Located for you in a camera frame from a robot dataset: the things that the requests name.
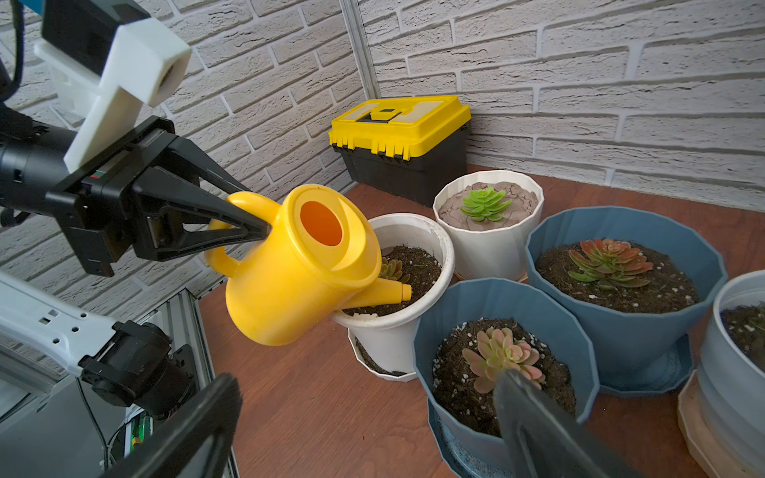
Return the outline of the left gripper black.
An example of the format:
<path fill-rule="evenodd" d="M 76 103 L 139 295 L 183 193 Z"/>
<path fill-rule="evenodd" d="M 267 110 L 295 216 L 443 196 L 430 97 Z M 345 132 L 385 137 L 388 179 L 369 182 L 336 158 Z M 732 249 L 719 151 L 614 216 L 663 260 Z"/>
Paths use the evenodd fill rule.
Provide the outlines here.
<path fill-rule="evenodd" d="M 248 190 L 190 139 L 175 137 L 163 149 L 161 166 L 135 180 L 145 169 L 141 152 L 174 132 L 172 121 L 152 116 L 45 192 L 44 211 L 56 219 L 86 273 L 114 276 L 112 265 L 132 244 L 137 257 L 165 262 L 267 237 L 265 220 L 199 185 L 203 180 L 225 193 Z M 125 200 L 130 190 L 131 225 Z"/>

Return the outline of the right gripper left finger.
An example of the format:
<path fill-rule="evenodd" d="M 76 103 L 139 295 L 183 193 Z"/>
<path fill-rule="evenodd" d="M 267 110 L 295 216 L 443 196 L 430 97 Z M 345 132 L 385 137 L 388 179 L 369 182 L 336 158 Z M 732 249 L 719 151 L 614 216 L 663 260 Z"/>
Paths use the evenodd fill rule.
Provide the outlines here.
<path fill-rule="evenodd" d="M 229 462 L 241 406 L 237 379 L 232 374 L 218 376 L 104 475 L 221 477 Z"/>

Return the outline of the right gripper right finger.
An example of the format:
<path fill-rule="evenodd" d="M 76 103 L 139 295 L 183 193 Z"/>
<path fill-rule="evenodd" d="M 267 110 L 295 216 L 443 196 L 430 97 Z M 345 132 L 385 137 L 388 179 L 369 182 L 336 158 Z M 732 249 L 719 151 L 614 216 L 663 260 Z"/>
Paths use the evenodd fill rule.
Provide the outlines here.
<path fill-rule="evenodd" d="M 517 370 L 498 376 L 493 399 L 513 476 L 641 475 Z"/>

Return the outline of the yellow watering can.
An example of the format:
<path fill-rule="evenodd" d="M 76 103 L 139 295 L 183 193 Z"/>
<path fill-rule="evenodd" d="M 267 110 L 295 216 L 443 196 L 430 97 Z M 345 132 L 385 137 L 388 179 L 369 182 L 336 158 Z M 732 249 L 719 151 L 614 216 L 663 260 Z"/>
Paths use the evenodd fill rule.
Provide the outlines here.
<path fill-rule="evenodd" d="M 226 200 L 271 227 L 242 260 L 222 247 L 205 253 L 208 265 L 226 277 L 229 316 L 249 340 L 285 346 L 336 311 L 412 298 L 410 286 L 380 277 L 374 229 L 337 191 L 305 184 L 282 203 L 248 191 Z"/>

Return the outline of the large white pot succulent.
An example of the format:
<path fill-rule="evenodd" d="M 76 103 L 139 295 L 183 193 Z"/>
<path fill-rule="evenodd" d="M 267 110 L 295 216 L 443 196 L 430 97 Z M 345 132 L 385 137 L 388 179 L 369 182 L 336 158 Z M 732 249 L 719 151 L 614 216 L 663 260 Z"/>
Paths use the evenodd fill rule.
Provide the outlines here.
<path fill-rule="evenodd" d="M 438 277 L 422 298 L 394 314 L 349 316 L 336 311 L 331 319 L 348 329 L 348 338 L 358 362 L 369 358 L 382 370 L 366 366 L 377 378 L 409 382 L 416 378 L 412 341 L 422 315 L 445 293 L 452 281 L 455 253 L 446 231 L 435 221 L 412 213 L 394 213 L 370 220 L 382 249 L 395 246 L 419 248 L 432 255 L 441 267 Z"/>

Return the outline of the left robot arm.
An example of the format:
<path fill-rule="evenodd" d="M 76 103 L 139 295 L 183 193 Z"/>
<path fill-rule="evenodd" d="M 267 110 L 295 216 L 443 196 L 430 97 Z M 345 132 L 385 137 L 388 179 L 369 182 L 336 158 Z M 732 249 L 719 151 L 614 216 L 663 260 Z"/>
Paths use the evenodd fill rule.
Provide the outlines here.
<path fill-rule="evenodd" d="M 242 185 L 173 123 L 149 117 L 108 141 L 83 167 L 68 171 L 75 133 L 1 111 L 1 222 L 54 219 L 59 238 L 42 243 L 32 282 L 1 278 L 1 329 L 55 360 L 114 406 L 139 406 L 165 418 L 193 393 L 192 377 L 159 327 L 83 310 L 104 289 L 126 253 L 165 262 L 264 239 L 266 223 L 226 195 Z M 66 263 L 89 281 L 56 280 Z"/>

